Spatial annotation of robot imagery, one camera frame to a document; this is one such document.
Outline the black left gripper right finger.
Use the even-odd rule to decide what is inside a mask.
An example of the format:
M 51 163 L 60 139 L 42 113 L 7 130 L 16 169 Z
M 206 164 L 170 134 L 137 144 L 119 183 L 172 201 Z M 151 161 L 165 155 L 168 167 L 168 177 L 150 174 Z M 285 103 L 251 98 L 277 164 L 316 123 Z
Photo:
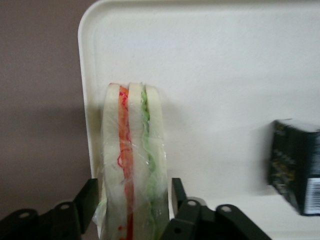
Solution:
M 164 229 L 162 240 L 269 240 L 238 207 L 222 204 L 211 210 L 188 198 L 180 178 L 171 180 L 174 218 Z

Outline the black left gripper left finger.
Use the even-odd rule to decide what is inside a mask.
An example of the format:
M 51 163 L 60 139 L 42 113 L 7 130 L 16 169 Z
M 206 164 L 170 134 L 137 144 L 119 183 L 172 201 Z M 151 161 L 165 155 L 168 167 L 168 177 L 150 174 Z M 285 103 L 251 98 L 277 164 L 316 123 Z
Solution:
M 81 240 L 99 204 L 99 183 L 89 179 L 72 201 L 44 214 L 22 208 L 0 220 L 2 240 Z

